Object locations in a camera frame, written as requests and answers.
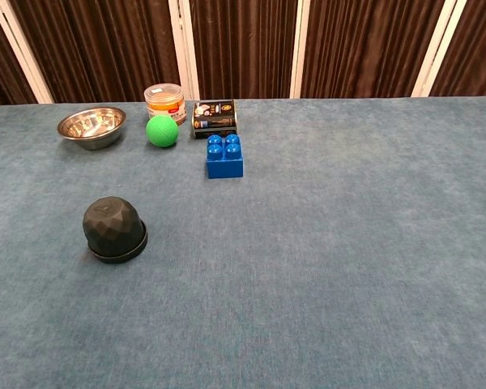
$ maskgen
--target plastic jar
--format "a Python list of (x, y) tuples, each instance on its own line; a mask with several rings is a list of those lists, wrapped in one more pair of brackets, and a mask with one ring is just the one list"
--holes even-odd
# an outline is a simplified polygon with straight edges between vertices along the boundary
[(184, 94), (180, 85), (175, 83), (158, 83), (144, 91), (149, 118), (156, 115), (170, 116), (177, 124), (185, 122)]

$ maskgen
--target white curtain divider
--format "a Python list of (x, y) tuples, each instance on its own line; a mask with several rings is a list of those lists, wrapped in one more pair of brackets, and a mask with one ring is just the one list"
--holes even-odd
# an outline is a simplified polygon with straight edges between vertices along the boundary
[(411, 97), (428, 97), (467, 0), (445, 0)]
[(169, 14), (171, 15), (178, 73), (184, 97), (187, 100), (199, 100), (200, 91), (189, 0), (169, 0)]
[(302, 72), (305, 65), (306, 36), (308, 34), (309, 5), (311, 0), (297, 1), (297, 18), (295, 25), (295, 44), (293, 46), (292, 79), (290, 81), (290, 98), (301, 97)]
[(0, 0), (0, 25), (38, 103), (53, 103), (45, 78), (8, 0)]

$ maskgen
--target bowl rim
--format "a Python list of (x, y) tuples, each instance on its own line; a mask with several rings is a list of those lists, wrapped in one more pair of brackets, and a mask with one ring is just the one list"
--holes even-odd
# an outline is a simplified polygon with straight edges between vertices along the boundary
[[(98, 134), (98, 135), (93, 135), (93, 136), (87, 136), (87, 137), (81, 137), (81, 136), (69, 136), (69, 135), (65, 135), (62, 133), (62, 128), (63, 128), (63, 124), (67, 121), (69, 121), (70, 119), (78, 116), (78, 115), (81, 115), (83, 113), (87, 113), (87, 112), (90, 112), (90, 111), (95, 111), (97, 109), (111, 109), (112, 111), (117, 111), (121, 114), (121, 121), (119, 122), (118, 125), (116, 125), (113, 129), (111, 129), (110, 131), (107, 131), (107, 132), (104, 132), (102, 134)], [(111, 135), (115, 130), (118, 130), (123, 124), (124, 124), (124, 121), (126, 120), (126, 112), (124, 112), (122, 109), (118, 108), (118, 107), (109, 107), (109, 106), (106, 106), (106, 105), (102, 105), (102, 106), (99, 106), (99, 107), (93, 107), (93, 108), (88, 108), (88, 109), (84, 109), (82, 111), (78, 111), (76, 113), (73, 113), (71, 115), (68, 115), (66, 118), (63, 118), (59, 123), (58, 123), (58, 133), (65, 139), (70, 139), (70, 140), (80, 140), (80, 141), (84, 141), (84, 142), (87, 142), (87, 141), (90, 141), (90, 140), (97, 140), (97, 139), (101, 139), (101, 138), (105, 138), (107, 137), (108, 135)]]

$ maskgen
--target black tin can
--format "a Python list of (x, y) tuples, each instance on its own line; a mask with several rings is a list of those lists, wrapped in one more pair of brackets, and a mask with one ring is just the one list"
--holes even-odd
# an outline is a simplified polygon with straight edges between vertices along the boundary
[(236, 104), (234, 100), (195, 103), (191, 124), (195, 138), (237, 134)]

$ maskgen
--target black base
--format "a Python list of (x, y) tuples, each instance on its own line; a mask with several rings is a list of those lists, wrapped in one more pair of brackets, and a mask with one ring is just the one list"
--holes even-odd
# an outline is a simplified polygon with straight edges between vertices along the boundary
[(123, 255), (118, 255), (116, 257), (104, 257), (103, 255), (97, 254), (94, 250), (90, 249), (90, 246), (88, 247), (90, 251), (96, 256), (97, 259), (99, 259), (103, 263), (124, 263), (128, 262), (130, 259), (135, 258), (137, 255), (143, 252), (144, 247), (146, 247), (147, 244), (147, 228), (144, 222), (141, 220), (140, 221), (143, 224), (144, 228), (144, 237), (142, 241), (135, 247), (132, 251), (127, 252), (126, 254)]

